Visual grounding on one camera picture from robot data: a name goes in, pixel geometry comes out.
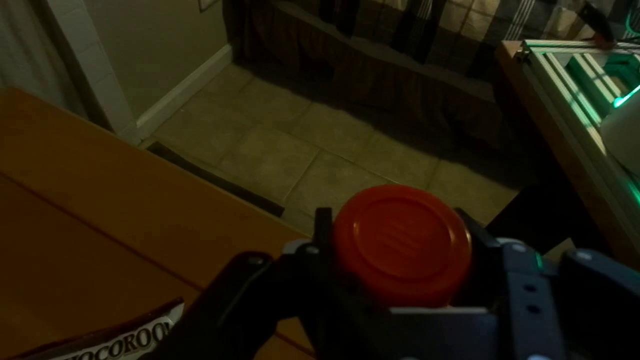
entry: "wooden surface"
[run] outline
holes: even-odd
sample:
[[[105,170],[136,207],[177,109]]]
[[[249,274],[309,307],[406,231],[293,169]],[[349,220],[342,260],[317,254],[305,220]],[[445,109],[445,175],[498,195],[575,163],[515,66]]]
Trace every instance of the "wooden surface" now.
[[[0,359],[193,300],[234,254],[299,238],[19,91],[0,93],[0,234]],[[278,339],[269,355],[309,359]]]
[[[575,188],[581,205],[590,213],[592,220],[600,228],[601,236],[610,244],[614,257],[634,268],[640,268],[640,234],[637,223],[628,217],[623,208],[635,207],[630,205],[630,199],[621,182],[601,164],[601,151],[592,141],[592,135],[573,132],[572,127],[566,127],[554,114],[554,107],[544,103],[542,96],[534,91],[530,81],[523,77],[523,64],[514,61],[514,55],[519,50],[519,43],[503,43],[498,49],[498,69],[517,99],[517,104],[525,111],[544,143],[551,151],[554,158],[562,167],[568,182]]]

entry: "tile floor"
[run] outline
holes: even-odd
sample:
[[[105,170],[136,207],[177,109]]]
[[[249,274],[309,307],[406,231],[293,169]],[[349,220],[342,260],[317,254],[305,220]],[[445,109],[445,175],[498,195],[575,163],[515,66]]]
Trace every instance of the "tile floor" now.
[[[476,151],[416,146],[410,130],[380,130],[389,114],[339,104],[313,79],[228,66],[154,141],[208,173],[284,207],[309,234],[317,207],[333,213],[357,190],[407,185],[487,223],[511,201],[507,167]]]

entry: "floor tile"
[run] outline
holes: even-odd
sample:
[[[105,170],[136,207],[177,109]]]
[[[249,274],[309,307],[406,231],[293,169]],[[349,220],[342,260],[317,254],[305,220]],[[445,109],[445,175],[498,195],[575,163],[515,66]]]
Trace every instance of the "floor tile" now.
[[[238,96],[231,99],[231,107],[254,122],[278,128],[290,128],[309,104],[308,99],[261,79],[252,79]]]
[[[487,224],[515,197],[515,190],[449,161],[440,163],[427,192],[452,208],[465,210],[482,224]]]
[[[299,210],[285,208],[281,215],[281,223],[290,224],[292,228],[301,233],[305,238],[311,238],[313,234],[313,217],[304,215]]]
[[[316,208],[329,207],[338,215],[347,199],[376,185],[385,185],[385,180],[321,153],[287,199],[285,208],[311,217]]]
[[[200,93],[157,128],[155,139],[179,155],[215,167],[249,127],[252,120],[225,99]]]
[[[290,135],[274,127],[256,125],[229,149],[215,173],[249,192],[281,205],[316,155],[316,149]]]
[[[344,109],[313,103],[292,135],[346,161],[356,161],[374,135],[374,127]]]
[[[201,93],[217,95],[217,96],[235,96],[254,74],[242,66],[229,64],[215,79],[211,79]]]
[[[376,132],[356,164],[395,185],[426,188],[436,175],[438,155],[416,151],[401,137]]]

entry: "baseboard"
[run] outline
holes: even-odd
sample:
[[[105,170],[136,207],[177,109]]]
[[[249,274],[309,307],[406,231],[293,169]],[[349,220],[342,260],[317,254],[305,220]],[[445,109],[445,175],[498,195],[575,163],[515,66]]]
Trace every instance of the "baseboard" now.
[[[177,83],[165,96],[149,107],[138,120],[136,128],[139,139],[148,139],[154,130],[167,120],[183,103],[188,103],[206,83],[209,83],[222,69],[231,63],[231,46],[222,46],[201,66]]]

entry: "red bottle cap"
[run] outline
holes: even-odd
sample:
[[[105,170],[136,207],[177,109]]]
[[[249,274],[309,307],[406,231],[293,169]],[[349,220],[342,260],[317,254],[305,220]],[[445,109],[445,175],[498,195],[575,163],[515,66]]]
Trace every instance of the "red bottle cap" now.
[[[445,307],[471,265],[463,223],[427,192],[376,186],[336,219],[336,257],[385,307]]]

